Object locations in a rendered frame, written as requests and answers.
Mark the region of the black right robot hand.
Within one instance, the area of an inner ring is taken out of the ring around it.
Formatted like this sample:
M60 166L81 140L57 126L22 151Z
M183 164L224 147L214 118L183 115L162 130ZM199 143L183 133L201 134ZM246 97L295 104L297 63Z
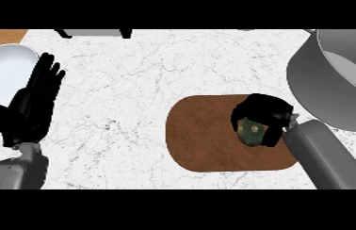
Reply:
M230 113L233 131L241 129L238 122L243 119L266 125L261 145L274 147L280 137L282 128L289 126L294 107L277 97L254 93L236 105Z

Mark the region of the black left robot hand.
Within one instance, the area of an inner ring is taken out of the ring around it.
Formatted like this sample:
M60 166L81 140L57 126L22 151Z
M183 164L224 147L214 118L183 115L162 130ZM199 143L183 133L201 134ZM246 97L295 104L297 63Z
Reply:
M22 142L38 143L46 137L63 76L65 70L59 68L54 56L43 53L26 87L16 92L10 105L0 106L0 134L4 147L13 147Z

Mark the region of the green squash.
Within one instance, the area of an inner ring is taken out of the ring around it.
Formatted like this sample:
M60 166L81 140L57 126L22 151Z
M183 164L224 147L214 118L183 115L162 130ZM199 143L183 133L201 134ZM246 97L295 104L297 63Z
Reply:
M266 133L266 127L261 123L243 118L238 121L238 139L249 147L255 147L261 144Z

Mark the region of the brown wooden cutting board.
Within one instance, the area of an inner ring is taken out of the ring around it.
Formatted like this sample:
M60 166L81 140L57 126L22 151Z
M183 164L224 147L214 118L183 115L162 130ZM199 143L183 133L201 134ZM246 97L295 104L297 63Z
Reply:
M192 172L274 171L295 163L283 140L248 147L230 125L232 109L246 94L193 95L177 101L165 121L165 143L181 168Z

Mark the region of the grey metal pot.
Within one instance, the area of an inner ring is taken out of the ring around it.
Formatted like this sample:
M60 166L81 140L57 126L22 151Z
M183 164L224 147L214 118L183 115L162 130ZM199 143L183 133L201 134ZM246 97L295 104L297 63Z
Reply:
M356 132L356 29L317 29L286 67L294 97L331 126Z

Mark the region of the white rounded appliance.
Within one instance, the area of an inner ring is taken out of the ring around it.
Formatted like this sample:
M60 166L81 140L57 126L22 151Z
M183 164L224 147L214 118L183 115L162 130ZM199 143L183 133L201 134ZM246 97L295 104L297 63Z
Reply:
M7 106L16 92L26 87L38 61L37 52L26 46L0 45L0 105Z

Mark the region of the grey appliance with black legs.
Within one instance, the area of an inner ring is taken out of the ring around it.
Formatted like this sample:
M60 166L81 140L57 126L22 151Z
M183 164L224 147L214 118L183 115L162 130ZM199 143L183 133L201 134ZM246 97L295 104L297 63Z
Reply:
M130 38L130 29L56 29L59 35L71 39L74 36L115 36Z

